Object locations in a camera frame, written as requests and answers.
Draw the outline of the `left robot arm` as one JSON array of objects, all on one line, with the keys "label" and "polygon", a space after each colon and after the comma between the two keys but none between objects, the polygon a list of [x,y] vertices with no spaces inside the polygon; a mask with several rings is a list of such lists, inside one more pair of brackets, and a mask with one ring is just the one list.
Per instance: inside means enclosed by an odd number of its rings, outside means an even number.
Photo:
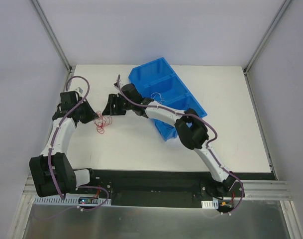
[{"label": "left robot arm", "polygon": [[97,181],[91,177],[91,170],[74,170],[67,159],[67,151],[77,124],[87,124],[99,116],[83,99],[80,88],[61,93],[60,99],[52,117],[53,126],[47,144],[39,156],[29,161],[39,197],[59,195],[64,199],[67,193],[79,186],[87,194],[97,189]]}]

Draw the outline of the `blue three-compartment bin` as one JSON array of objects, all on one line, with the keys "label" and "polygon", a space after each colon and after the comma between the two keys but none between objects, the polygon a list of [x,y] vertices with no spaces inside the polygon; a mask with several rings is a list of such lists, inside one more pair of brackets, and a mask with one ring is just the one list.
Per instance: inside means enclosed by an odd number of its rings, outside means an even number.
[{"label": "blue three-compartment bin", "polygon": [[207,116],[207,112],[163,57],[134,67],[128,79],[143,97],[177,110],[191,108],[201,118]]}]

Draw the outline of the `right aluminium frame post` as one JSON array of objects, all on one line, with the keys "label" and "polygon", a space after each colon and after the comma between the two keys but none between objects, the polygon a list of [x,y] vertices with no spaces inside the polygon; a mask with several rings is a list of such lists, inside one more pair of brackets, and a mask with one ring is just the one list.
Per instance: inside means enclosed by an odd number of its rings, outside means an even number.
[{"label": "right aluminium frame post", "polygon": [[253,52],[253,55],[249,59],[247,65],[243,68],[244,75],[247,75],[249,73],[249,71],[251,70],[254,63],[256,62],[256,60],[258,59],[258,57],[266,47],[268,41],[270,40],[271,36],[277,29],[278,25],[280,24],[281,20],[283,19],[283,17],[285,16],[286,12],[288,11],[288,9],[290,8],[293,2],[294,0],[284,0],[281,3],[279,9],[277,10],[275,16],[273,17],[267,30],[265,31],[263,37],[259,41],[255,51]]}]

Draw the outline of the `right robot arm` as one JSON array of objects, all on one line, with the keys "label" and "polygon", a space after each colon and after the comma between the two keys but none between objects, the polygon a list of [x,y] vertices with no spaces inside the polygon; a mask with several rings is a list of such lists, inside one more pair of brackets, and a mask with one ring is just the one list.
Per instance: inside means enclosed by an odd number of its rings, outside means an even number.
[{"label": "right robot arm", "polygon": [[133,84],[127,84],[119,89],[118,94],[109,94],[102,115],[123,116],[127,111],[175,128],[182,145],[195,151],[209,169],[212,180],[206,189],[210,196],[222,199],[233,192],[236,179],[209,147],[208,125],[194,109],[182,111],[163,106],[152,98],[142,97]]}]

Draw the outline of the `left aluminium frame post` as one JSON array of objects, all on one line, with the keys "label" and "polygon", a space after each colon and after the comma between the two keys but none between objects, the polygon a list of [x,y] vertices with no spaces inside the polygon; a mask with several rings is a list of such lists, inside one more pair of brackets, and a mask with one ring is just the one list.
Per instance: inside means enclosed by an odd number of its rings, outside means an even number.
[{"label": "left aluminium frame post", "polygon": [[60,60],[62,61],[63,65],[65,66],[66,70],[70,73],[73,69],[72,65],[70,64],[40,2],[38,0],[30,0],[29,1],[37,15],[37,17],[40,20],[40,23],[42,24],[49,40],[52,43],[52,46],[54,47],[57,55],[59,56]]}]

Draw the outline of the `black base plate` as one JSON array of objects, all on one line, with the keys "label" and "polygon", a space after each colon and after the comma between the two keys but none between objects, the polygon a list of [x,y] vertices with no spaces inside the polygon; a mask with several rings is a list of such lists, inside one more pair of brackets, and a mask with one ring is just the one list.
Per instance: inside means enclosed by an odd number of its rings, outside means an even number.
[{"label": "black base plate", "polygon": [[[79,194],[95,194],[101,186],[100,198],[108,196],[113,206],[201,208],[201,201],[211,200],[206,187],[212,178],[208,172],[92,170],[86,188]],[[223,198],[244,195],[235,182]]]}]

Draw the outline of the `aluminium frame post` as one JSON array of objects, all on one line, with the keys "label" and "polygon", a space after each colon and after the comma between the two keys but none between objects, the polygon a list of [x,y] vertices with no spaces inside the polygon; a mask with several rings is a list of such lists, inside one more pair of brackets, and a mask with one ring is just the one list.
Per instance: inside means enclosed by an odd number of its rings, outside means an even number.
[{"label": "aluminium frame post", "polygon": [[253,55],[249,59],[247,65],[243,68],[244,75],[247,75],[249,73],[249,71],[251,70],[254,63],[256,62],[256,60],[258,59],[258,57],[266,47],[268,41],[270,40],[271,36],[277,29],[278,25],[280,24],[281,20],[283,19],[283,17],[285,16],[286,12],[288,11],[288,9],[290,8],[293,2],[294,0],[284,0],[281,3],[279,9],[277,10],[275,16],[273,17],[267,30],[265,31],[263,37],[259,41],[255,51],[253,52]]},{"label": "aluminium frame post", "polygon": [[70,73],[73,69],[72,65],[70,64],[40,2],[38,0],[30,0],[29,1],[37,15],[37,17],[40,20],[40,23],[42,24],[49,40],[52,43],[52,46],[54,47],[57,55],[59,56],[60,60],[62,61],[63,65],[65,66],[66,70]]}]

